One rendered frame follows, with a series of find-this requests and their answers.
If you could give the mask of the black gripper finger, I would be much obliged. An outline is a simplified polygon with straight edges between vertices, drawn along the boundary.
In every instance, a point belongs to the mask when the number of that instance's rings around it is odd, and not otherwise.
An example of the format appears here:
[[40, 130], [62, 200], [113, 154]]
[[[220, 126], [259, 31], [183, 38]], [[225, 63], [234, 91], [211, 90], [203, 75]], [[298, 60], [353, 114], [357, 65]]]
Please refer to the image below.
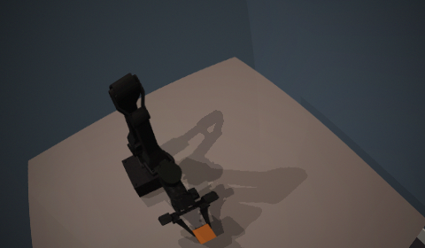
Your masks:
[[191, 229], [185, 224], [185, 222], [183, 222], [182, 219], [173, 222], [173, 224], [175, 223], [178, 223], [179, 226], [182, 226], [184, 229], [186, 229], [192, 236], [195, 236]]
[[210, 228], [212, 228], [211, 227], [211, 224], [210, 224], [210, 221], [209, 221], [209, 217], [208, 217], [208, 207], [209, 207], [210, 205], [207, 205], [206, 207], [204, 207], [204, 208], [201, 208], [199, 211], [200, 211], [200, 213], [202, 214], [202, 216], [204, 217], [204, 220], [205, 220], [205, 222], [206, 222], [206, 224], [209, 224], [209, 227]]

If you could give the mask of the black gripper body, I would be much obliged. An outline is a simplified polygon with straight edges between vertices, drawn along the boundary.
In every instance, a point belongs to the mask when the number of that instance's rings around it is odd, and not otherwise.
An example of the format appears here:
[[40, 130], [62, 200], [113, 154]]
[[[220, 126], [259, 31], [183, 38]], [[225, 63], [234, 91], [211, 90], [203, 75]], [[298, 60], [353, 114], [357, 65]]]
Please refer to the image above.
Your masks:
[[[181, 185], [181, 186], [176, 187], [172, 190], [169, 190], [166, 194], [168, 196], [171, 195], [171, 194], [173, 194], [174, 196], [180, 196], [184, 192], [186, 194], [188, 193], [188, 191], [187, 191], [187, 189], [185, 189], [184, 185]], [[214, 192], [214, 191], [208, 192], [207, 194], [202, 196], [201, 200], [198, 200], [195, 205], [188, 207], [187, 209], [185, 209], [183, 211], [181, 211], [179, 209], [179, 210], [177, 210], [177, 212], [174, 212], [172, 214], [170, 214], [170, 213], [163, 214], [162, 216], [158, 217], [158, 221], [160, 222], [160, 224], [162, 226], [164, 226], [165, 224], [179, 220], [181, 215], [183, 215], [185, 213], [189, 213], [191, 210], [194, 210], [198, 207], [200, 207], [200, 209], [206, 207], [207, 205], [209, 205], [213, 201], [216, 201], [217, 199], [219, 199], [219, 196], [216, 192]]]

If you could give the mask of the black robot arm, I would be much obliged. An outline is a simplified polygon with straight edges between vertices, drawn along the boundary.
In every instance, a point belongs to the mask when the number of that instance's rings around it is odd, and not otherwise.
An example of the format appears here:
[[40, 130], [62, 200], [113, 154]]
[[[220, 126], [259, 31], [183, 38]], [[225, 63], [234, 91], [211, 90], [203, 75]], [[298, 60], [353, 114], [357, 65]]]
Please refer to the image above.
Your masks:
[[[127, 147], [138, 159], [141, 168], [146, 168], [152, 175], [159, 175], [159, 180], [166, 192], [183, 185], [182, 171], [176, 165], [173, 156], [162, 151], [150, 124], [150, 114], [145, 106], [144, 88], [136, 75], [125, 75], [109, 86], [109, 94], [118, 112], [125, 116], [128, 125], [129, 143]], [[137, 108], [141, 94], [142, 105]], [[171, 196], [171, 197], [170, 197]], [[200, 198], [195, 188], [180, 196], [169, 195], [174, 210], [187, 209], [196, 204]]]

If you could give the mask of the orange cube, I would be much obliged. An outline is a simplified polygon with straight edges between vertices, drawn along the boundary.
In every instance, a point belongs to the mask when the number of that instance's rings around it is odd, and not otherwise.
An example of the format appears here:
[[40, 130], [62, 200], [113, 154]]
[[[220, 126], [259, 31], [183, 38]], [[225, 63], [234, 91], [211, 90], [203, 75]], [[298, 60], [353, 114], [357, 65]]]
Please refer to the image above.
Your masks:
[[204, 244], [205, 242], [208, 242], [216, 237], [215, 233], [209, 227], [209, 224], [204, 224], [202, 227], [191, 231], [193, 232], [200, 244]]

